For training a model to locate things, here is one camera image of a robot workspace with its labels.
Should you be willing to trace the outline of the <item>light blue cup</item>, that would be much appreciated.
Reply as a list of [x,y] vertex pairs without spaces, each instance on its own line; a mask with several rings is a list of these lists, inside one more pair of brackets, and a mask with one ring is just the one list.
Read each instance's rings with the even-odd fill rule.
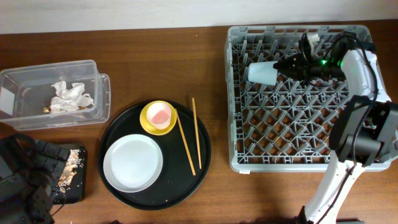
[[251,63],[248,67],[248,80],[253,83],[274,86],[278,71],[274,68],[277,61]]

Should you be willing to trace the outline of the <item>white napkin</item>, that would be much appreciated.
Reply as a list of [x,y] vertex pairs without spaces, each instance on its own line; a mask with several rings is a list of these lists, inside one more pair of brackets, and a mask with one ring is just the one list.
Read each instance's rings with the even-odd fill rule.
[[95,105],[90,94],[85,93],[84,83],[72,83],[72,88],[67,89],[67,83],[60,81],[51,87],[55,88],[56,94],[50,102],[51,113],[78,111]]

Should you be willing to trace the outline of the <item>food scraps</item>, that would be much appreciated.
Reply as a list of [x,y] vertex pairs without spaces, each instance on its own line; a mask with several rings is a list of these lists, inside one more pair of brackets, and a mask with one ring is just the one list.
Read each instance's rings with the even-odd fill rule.
[[74,176],[77,175],[77,168],[83,167],[81,165],[82,159],[79,158],[79,153],[79,149],[72,149],[70,151],[70,156],[57,184],[59,191],[62,193],[65,193],[66,190],[70,190],[69,185],[71,184]]

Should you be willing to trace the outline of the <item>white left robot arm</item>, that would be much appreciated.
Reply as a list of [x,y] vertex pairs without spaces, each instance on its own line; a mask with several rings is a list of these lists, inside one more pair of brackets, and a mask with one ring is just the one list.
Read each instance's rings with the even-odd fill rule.
[[50,211],[70,154],[21,133],[1,139],[1,223],[54,223]]

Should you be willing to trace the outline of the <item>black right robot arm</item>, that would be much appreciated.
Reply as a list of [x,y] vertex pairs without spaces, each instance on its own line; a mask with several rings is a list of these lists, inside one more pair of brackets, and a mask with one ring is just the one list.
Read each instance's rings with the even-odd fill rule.
[[375,45],[344,31],[317,57],[314,43],[318,40],[317,35],[303,33],[299,52],[273,66],[306,85],[316,78],[345,79],[349,90],[349,102],[329,135],[328,167],[315,195],[295,217],[296,223],[336,223],[358,177],[371,164],[397,155],[397,104],[384,89]]

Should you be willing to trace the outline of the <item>wooden chopstick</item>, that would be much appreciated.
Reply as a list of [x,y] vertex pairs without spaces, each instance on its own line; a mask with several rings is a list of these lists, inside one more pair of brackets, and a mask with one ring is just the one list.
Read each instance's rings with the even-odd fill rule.
[[185,134],[184,134],[184,131],[183,131],[183,128],[182,128],[182,124],[180,122],[178,111],[175,108],[174,108],[174,110],[175,110],[175,114],[176,114],[176,117],[177,117],[177,123],[178,123],[178,127],[179,127],[180,134],[181,134],[181,137],[182,137],[183,145],[185,147],[185,151],[186,151],[186,154],[187,154],[188,163],[190,165],[192,175],[196,176],[195,168],[194,168],[194,165],[193,165],[193,162],[192,162],[192,158],[191,158],[190,151],[189,151],[189,148],[188,148],[188,144],[187,144],[187,141],[186,141],[186,138],[185,138]]
[[202,164],[201,164],[200,137],[199,137],[199,132],[198,132],[197,111],[196,111],[194,98],[192,98],[192,110],[193,110],[193,120],[194,120],[194,125],[195,125],[195,137],[196,137],[196,143],[197,143],[198,164],[199,164],[199,168],[201,169]]

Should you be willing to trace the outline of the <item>pink cup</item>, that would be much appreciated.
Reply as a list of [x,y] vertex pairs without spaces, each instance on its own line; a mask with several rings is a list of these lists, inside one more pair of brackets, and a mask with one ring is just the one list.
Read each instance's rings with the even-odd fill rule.
[[171,109],[167,103],[155,102],[152,103],[146,113],[148,122],[150,122],[156,129],[165,129],[171,122]]

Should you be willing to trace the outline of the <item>grey round plate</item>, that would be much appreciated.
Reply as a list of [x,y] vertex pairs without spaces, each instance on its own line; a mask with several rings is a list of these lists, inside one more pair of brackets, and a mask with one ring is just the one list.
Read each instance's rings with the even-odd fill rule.
[[161,148],[153,139],[130,134],[108,148],[103,159],[103,173],[115,189],[135,193],[147,189],[158,179],[163,161]]

